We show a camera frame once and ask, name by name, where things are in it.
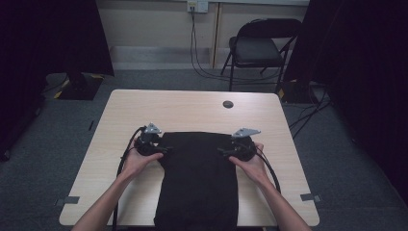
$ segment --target tape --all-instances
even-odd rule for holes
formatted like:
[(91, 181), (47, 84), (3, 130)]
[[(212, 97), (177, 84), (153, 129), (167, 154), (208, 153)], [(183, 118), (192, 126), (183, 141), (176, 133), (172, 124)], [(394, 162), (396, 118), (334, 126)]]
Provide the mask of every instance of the tape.
[(313, 195), (311, 193), (302, 194), (300, 198), (302, 199), (302, 201), (313, 200), (315, 202), (321, 202), (321, 196), (319, 194), (317, 195)]
[(54, 206), (64, 206), (64, 204), (78, 204), (79, 196), (67, 196), (64, 199), (55, 201)]

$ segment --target handheld controller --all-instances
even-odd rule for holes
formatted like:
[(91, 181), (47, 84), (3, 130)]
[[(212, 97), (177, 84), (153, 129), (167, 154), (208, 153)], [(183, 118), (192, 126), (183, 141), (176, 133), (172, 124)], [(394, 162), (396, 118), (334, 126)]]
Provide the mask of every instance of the handheld controller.
[(161, 133), (162, 131), (153, 123), (142, 127), (140, 136), (136, 138), (135, 148), (142, 156), (150, 156), (158, 152), (163, 154), (170, 152), (170, 147), (155, 145), (155, 143), (160, 141), (159, 134)]
[(219, 148), (219, 153), (224, 157), (234, 156), (241, 161), (249, 161), (257, 152), (251, 135), (259, 134), (261, 131), (242, 128), (231, 136), (232, 149)]

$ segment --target forearm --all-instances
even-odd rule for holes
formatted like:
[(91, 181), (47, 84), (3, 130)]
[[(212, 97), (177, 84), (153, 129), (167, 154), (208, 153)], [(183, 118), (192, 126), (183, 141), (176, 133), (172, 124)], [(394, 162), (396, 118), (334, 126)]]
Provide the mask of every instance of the forearm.
[(102, 230), (103, 227), (107, 225), (117, 201), (130, 182), (130, 176), (124, 173), (120, 174), (101, 197), (96, 200), (78, 220), (72, 230)]
[(303, 218), (294, 210), (288, 201), (274, 188), (269, 180), (257, 182), (259, 189), (268, 202), (276, 222), (282, 231), (311, 230)]

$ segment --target chair backrest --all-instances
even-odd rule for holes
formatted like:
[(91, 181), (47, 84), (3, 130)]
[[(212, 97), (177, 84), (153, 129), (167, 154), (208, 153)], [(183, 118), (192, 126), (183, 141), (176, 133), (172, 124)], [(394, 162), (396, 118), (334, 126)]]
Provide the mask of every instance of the chair backrest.
[(256, 19), (243, 25), (237, 37), (263, 39), (293, 38), (299, 32), (301, 22), (292, 18)]

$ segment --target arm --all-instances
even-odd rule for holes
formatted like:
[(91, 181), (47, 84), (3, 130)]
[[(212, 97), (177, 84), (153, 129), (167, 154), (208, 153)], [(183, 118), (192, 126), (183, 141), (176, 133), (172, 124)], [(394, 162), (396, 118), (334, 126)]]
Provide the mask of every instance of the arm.
[[(255, 144), (260, 150), (264, 149), (262, 144)], [(265, 170), (264, 162), (260, 157), (255, 155), (248, 162), (242, 162), (235, 157), (230, 157), (229, 160), (242, 168), (261, 190), (281, 230), (311, 230), (303, 218), (272, 185)]]
[(102, 230), (108, 223), (117, 201), (129, 183), (143, 171), (147, 164), (162, 157), (162, 153), (141, 156), (135, 148), (131, 149), (122, 172), (101, 197), (82, 215), (72, 230)]

